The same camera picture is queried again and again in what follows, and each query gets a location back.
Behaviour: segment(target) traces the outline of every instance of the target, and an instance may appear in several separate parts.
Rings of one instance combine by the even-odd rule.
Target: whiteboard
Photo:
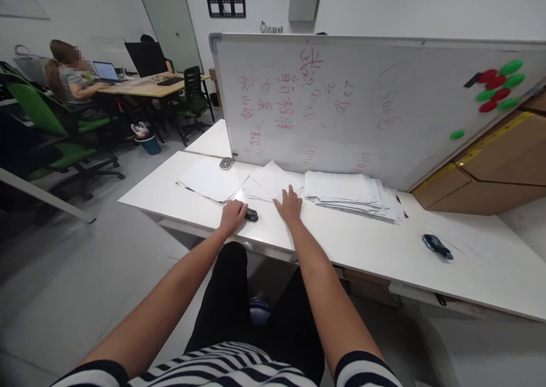
[[[0,15],[49,20],[46,12],[36,0],[0,0]]]
[[[506,112],[482,114],[465,88],[477,73],[520,59],[546,75],[545,43],[340,36],[211,34],[231,151],[285,170],[360,172],[407,190]],[[462,130],[463,138],[453,140]]]

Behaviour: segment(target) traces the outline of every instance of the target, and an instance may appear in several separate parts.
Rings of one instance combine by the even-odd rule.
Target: paper
[[[241,189],[249,174],[233,167],[223,170],[218,164],[217,160],[204,158],[177,177],[176,181],[202,196],[226,202]]]
[[[406,219],[396,191],[366,175],[307,171],[305,197],[319,206],[362,213],[375,219],[399,223]]]
[[[283,201],[283,190],[288,191],[288,185],[292,185],[295,193],[298,195],[303,190],[303,185],[292,175],[283,171],[275,162],[270,161],[263,168],[255,171],[250,179],[253,180],[262,191],[257,189],[253,183],[245,184],[245,196],[247,192],[251,196],[255,196],[254,199],[262,199],[265,201],[273,202],[273,198],[278,201]]]

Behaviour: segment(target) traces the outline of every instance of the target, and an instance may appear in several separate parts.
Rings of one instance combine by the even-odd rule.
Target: black pants
[[[246,265],[246,250],[240,243],[224,245],[185,352],[223,341],[241,341],[261,348],[275,361],[291,364],[319,385],[324,372],[324,353],[299,267],[267,324],[253,327]]]

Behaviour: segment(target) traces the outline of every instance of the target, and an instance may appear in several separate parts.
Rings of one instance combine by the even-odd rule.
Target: woman
[[[141,43],[155,43],[155,40],[152,36],[149,36],[147,34],[143,34],[140,36],[140,42]],[[175,70],[172,68],[172,61],[165,58],[165,65],[167,66],[167,71],[171,74],[175,73]]]
[[[283,190],[283,202],[275,200],[275,206],[292,235],[300,268],[265,326],[250,324],[245,249],[230,242],[220,251],[248,209],[240,201],[230,201],[220,227],[173,266],[135,310],[53,387],[118,386],[128,380],[133,386],[162,387],[313,386],[324,372],[324,355],[338,387],[401,386],[328,257],[301,222],[301,199],[292,186]],[[217,255],[184,355],[148,370]]]
[[[107,113],[93,104],[91,97],[100,89],[109,87],[105,83],[88,85],[82,77],[88,69],[80,50],[60,40],[51,40],[49,44],[53,58],[45,65],[45,77],[51,91],[70,109],[90,107],[81,116],[84,121],[95,121],[107,117]]]

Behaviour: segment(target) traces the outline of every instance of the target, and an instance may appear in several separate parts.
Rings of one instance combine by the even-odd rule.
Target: bag
[[[20,52],[19,49],[24,48],[28,53],[26,52]],[[44,66],[48,60],[47,57],[40,57],[38,55],[32,54],[32,52],[26,48],[25,46],[22,46],[21,44],[18,44],[15,46],[15,57],[13,57],[13,61],[19,67],[19,69],[23,72],[23,74],[30,80],[35,81],[36,83],[40,84],[43,87],[47,87],[47,80],[46,80],[46,74],[44,73]]]

